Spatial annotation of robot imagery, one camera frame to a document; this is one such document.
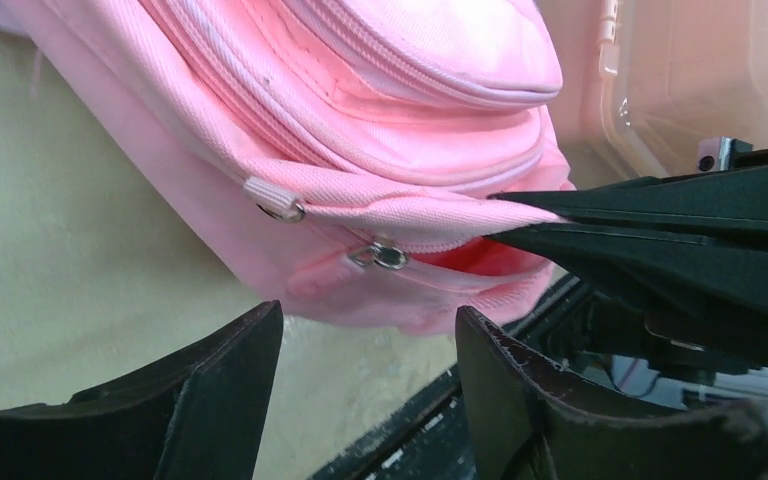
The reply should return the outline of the pink student backpack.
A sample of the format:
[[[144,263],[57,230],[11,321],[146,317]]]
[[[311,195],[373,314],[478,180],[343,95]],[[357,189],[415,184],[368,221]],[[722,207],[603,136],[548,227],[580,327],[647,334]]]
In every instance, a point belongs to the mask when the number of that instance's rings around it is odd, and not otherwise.
[[[411,334],[526,315],[552,264],[500,199],[567,190],[531,1],[0,1],[129,159],[286,313]]]

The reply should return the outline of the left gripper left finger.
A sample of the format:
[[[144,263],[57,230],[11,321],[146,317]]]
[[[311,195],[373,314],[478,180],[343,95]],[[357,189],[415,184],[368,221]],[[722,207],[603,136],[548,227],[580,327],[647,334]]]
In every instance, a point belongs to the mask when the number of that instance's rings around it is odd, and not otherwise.
[[[283,335],[276,301],[60,405],[0,410],[0,479],[249,479]]]

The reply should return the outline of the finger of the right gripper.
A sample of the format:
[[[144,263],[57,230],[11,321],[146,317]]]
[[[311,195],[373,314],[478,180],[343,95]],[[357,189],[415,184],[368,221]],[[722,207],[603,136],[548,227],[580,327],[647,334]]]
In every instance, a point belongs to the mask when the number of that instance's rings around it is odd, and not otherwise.
[[[495,196],[593,225],[655,229],[768,229],[768,165],[645,177],[581,191]]]
[[[491,238],[643,313],[655,335],[768,366],[768,232],[541,223]]]

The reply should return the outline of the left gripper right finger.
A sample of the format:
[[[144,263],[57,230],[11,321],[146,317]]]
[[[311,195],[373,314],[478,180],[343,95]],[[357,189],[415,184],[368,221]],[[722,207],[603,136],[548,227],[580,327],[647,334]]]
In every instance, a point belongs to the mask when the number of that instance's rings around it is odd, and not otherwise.
[[[768,399],[673,410],[594,383],[456,314],[457,361],[481,479],[768,479]]]

